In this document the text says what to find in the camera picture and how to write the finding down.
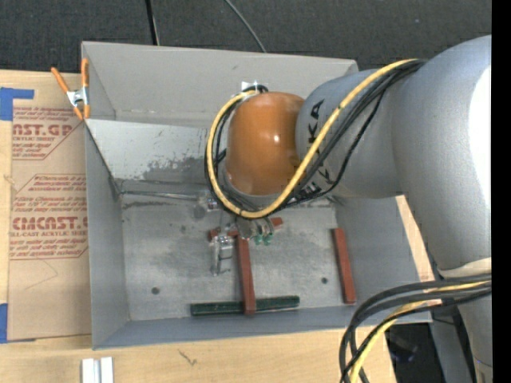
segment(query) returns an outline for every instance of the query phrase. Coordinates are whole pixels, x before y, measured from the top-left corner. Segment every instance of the black cord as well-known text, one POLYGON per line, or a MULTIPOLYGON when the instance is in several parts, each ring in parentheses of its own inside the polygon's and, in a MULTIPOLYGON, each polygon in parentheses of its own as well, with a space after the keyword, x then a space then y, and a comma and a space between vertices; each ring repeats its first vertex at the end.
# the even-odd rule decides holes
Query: black cord
POLYGON ((263 51, 263 53, 267 53, 266 48, 264 48, 263 43, 257 37, 256 32, 250 27, 250 24, 248 24, 248 21, 245 20, 245 17, 240 13, 240 11, 238 9, 236 9, 236 6, 234 6, 234 4, 232 4, 231 0, 224 0, 224 1, 231 8, 231 10, 234 11, 235 15, 238 16, 238 18, 241 20, 241 22, 245 25, 248 32, 251 34, 251 36, 253 36, 255 42, 257 43, 257 45, 259 46, 261 51, 263 51))
MULTIPOLYGON (((458 279, 446 279, 446 280, 442 280, 442 281, 416 282, 413 284, 397 286, 397 287, 391 288, 389 290, 384 290, 383 292, 380 292, 379 294, 376 294, 373 297, 367 299, 353 314, 350 325, 348 326, 347 331, 343 335, 343 339, 341 340, 341 344, 339 347, 339 364, 340 364, 341 369, 344 369, 346 367, 345 359, 346 359, 347 344, 350 342, 350 340, 353 340, 353 342, 355 341, 356 326, 358 326, 364 319, 366 319, 367 316, 371 315, 371 314, 369 314, 369 315, 365 316, 365 314, 367 313, 369 308, 371 308, 373 305, 375 305, 378 302, 381 302, 385 299, 394 297, 396 295, 409 294, 410 292, 413 292, 416 290, 424 290, 424 289, 428 289, 428 288, 438 288, 438 287, 443 287, 443 286, 460 286, 467 282, 487 282, 489 280, 491 280, 491 275, 484 274, 484 275, 469 276, 469 277, 458 278, 458 279)), ((407 302, 408 301, 396 302, 396 305, 407 303, 407 302)), ((360 371, 360 378, 362 381, 368 382, 368 380, 366 379, 366 375, 363 372, 363 369, 360 371)))
POLYGON ((347 328, 343 339, 341 340, 341 345, 339 347, 339 364, 341 370, 345 369, 346 366, 346 355, 347 355, 347 346, 350 344, 351 353, 356 353, 359 348, 356 345, 355 340, 355 331, 356 328, 366 319, 370 318, 374 314, 378 312, 382 312, 384 310, 389 310, 391 308, 403 306, 412 302, 420 302, 431 299, 455 299, 462 298, 466 295, 470 295, 477 292, 484 292, 491 288, 491 282, 486 282, 483 285, 472 286, 470 288, 465 288, 463 290, 448 290, 448 291, 437 291, 431 293, 420 293, 420 294, 412 294, 407 295, 400 298, 395 298, 386 302, 379 303, 369 310, 366 310, 363 316, 358 316, 356 322, 352 322, 350 326, 347 328))
POLYGON ((297 186, 297 188, 291 193, 291 195, 287 198, 287 202, 284 202, 283 207, 290 207, 299 203, 303 203, 306 201, 310 201, 311 199, 316 199, 318 197, 324 196, 327 193, 331 192, 340 182, 342 179, 344 172, 346 171, 347 164, 351 158, 351 155, 353 154, 355 148, 357 147, 359 141, 362 139, 363 134, 367 130, 367 127, 369 126, 369 123, 373 120, 376 112, 378 111, 378 107, 383 99, 383 95, 385 91, 395 84, 396 82, 400 81, 404 77, 410 75, 411 73, 416 72, 423 64, 425 63, 424 60, 415 60, 410 61, 401 67, 398 67, 396 69, 393 69, 389 74, 382 76, 382 79, 379 81, 376 81, 370 88, 367 89, 367 91, 364 93, 364 95, 358 100, 358 102, 354 105, 353 109, 350 112, 350 115, 341 123, 340 126, 337 127, 336 131, 334 132, 334 135, 329 140, 325 148, 321 151, 316 161, 311 165, 309 168, 307 174, 305 177, 300 181, 300 184, 297 186), (347 131, 347 129, 352 126, 353 122, 358 118, 360 113, 376 98, 378 98, 378 102, 374 106, 373 110, 371 111, 371 114, 366 118, 363 126, 358 131, 358 134, 351 144, 350 148, 348 149, 347 155, 343 161, 343 165, 339 170, 338 175, 336 176, 335 181, 333 184, 326 190, 321 191, 319 193, 314 194, 312 197, 306 197, 300 199, 298 194, 299 192, 307 186, 307 183, 313 178, 315 173, 319 170, 319 168, 323 165, 324 160, 329 156, 332 149, 335 147, 335 145, 339 142, 343 134, 347 131))
MULTIPOLYGON (((397 286, 390 290, 384 290, 383 292, 380 292, 379 294, 376 294, 373 297, 366 300, 355 311, 355 313, 351 319, 350 325, 348 326, 347 331, 343 335, 343 339, 341 340, 341 344, 339 347, 339 365, 340 365, 341 370, 344 370, 346 368, 345 359, 346 359, 347 345, 348 345, 348 343, 355 342, 356 327, 360 323, 362 323, 365 319, 367 319, 368 317, 372 316, 373 314, 379 312, 380 310, 386 310, 386 309, 390 309, 391 307, 394 307, 394 306, 400 306, 400 305, 404 305, 406 303, 412 302, 412 300, 414 298, 416 298, 420 301, 420 300, 424 300, 424 299, 436 298, 437 295, 436 295, 436 293, 435 293, 435 295, 432 295, 432 293, 429 293, 429 294, 422 293, 422 294, 416 294, 416 295, 402 296, 400 298, 396 298, 394 300, 389 300, 386 302, 382 302, 382 301, 392 298, 392 297, 395 297, 396 295, 409 294, 410 292, 413 292, 416 290, 439 288, 439 287, 445 287, 445 286, 461 286, 468 282, 470 282, 470 283, 485 282, 486 284, 490 283, 490 285, 491 285, 491 274, 469 276, 469 277, 463 277, 463 278, 458 278, 458 279, 445 279, 445 280, 441 280, 441 281, 416 282, 416 283, 408 284, 408 285, 404 285, 404 286, 397 286)), ((480 290, 481 288, 484 288, 484 287, 485 286, 473 286, 470 288, 466 288, 464 290, 443 291, 442 297, 443 298, 451 298, 453 295, 462 296, 463 294, 466 294, 467 291, 480 290)), ((356 350, 357 350, 356 345, 351 345, 352 353, 355 353, 356 350)), ((368 381, 366 379, 365 373, 363 372, 362 369, 360 371, 359 376, 361 377, 362 381, 368 381)))
POLYGON ((145 2, 145 10, 147 11, 147 18, 149 20, 149 29, 151 31, 151 41, 153 45, 160 45, 160 39, 158 37, 158 30, 156 28, 156 20, 154 19, 153 14, 153 4, 151 0, 144 0, 145 2))
POLYGON ((374 335, 376 335, 376 333, 379 332, 380 329, 383 328, 384 325, 386 323, 388 323, 389 321, 393 321, 393 320, 396 320, 396 319, 399 319, 399 318, 403 318, 403 317, 405 317, 407 315, 411 315, 411 314, 419 314, 419 313, 422 313, 422 312, 430 312, 430 311, 433 311, 434 309, 436 309, 438 307, 458 306, 458 305, 461 305, 461 304, 465 304, 465 303, 468 303, 468 302, 475 301, 476 299, 483 298, 485 296, 490 295, 491 293, 492 293, 491 288, 489 288, 489 290, 482 291, 482 292, 477 292, 477 293, 474 293, 474 294, 470 294, 468 297, 459 298, 459 299, 454 300, 454 301, 449 302, 449 303, 439 303, 439 304, 435 304, 435 305, 432 305, 432 306, 427 306, 427 307, 422 307, 422 308, 414 308, 412 310, 407 310, 407 311, 404 311, 404 312, 402 312, 400 314, 396 314, 396 315, 393 315, 393 316, 390 316, 390 317, 386 318, 383 322, 378 324, 378 326, 376 326, 369 333, 369 335, 367 335, 367 337, 364 340, 364 342, 358 348, 357 353, 355 353, 354 356, 351 358, 351 360, 347 364, 346 368, 342 370, 342 375, 341 375, 340 382, 341 383, 350 383, 351 382, 350 378, 348 377, 349 371, 351 370, 351 368, 353 367, 355 362, 360 358, 360 356, 362 355, 363 350, 367 347, 367 345, 369 344, 369 341, 372 339, 372 337, 374 335))

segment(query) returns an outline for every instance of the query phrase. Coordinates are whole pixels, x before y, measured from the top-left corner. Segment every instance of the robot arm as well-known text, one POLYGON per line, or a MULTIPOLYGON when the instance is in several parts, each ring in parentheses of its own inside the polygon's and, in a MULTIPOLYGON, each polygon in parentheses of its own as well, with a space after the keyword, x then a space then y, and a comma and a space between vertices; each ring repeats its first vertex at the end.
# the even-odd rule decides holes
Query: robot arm
MULTIPOLYGON (((295 125, 301 160, 339 103, 372 73, 328 81, 304 101, 295 125)), ((308 183, 340 198, 404 194, 444 278, 491 273, 490 89, 491 36, 440 53, 366 104, 308 183)), ((350 117, 345 111, 332 128, 350 117)), ((459 308, 480 381, 492 378, 491 301, 459 308)))

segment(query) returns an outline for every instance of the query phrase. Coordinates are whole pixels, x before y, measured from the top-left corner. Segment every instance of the cardboard box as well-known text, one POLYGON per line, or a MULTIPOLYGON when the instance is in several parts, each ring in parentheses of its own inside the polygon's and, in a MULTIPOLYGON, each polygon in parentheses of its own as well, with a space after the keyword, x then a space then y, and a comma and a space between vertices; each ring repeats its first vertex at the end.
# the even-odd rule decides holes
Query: cardboard box
MULTIPOLYGON (((398 205, 389 199, 319 200, 279 215, 272 245, 251 247, 255 296, 299 295, 296 311, 192 318, 189 305, 239 301, 236 265, 213 277, 208 230, 193 192, 205 186, 205 132, 218 109, 258 81, 307 97, 357 70, 350 60, 88 43, 92 113, 86 121, 93 346, 237 338, 325 330, 348 324, 330 230, 347 235, 358 299, 417 282, 398 205), (155 197, 167 192, 187 200, 155 197)), ((371 321, 382 320, 375 317, 371 321)), ((424 322, 428 315, 409 319, 424 322)))
MULTIPOLYGON (((79 88, 78 75, 64 78, 79 88)), ((9 243, 7 338, 88 334, 84 125, 51 73, 0 71, 0 87, 33 91, 32 99, 14 98, 2 132, 10 149, 1 154, 2 208, 10 210, 8 237, 2 224, 2 242, 9 243)))

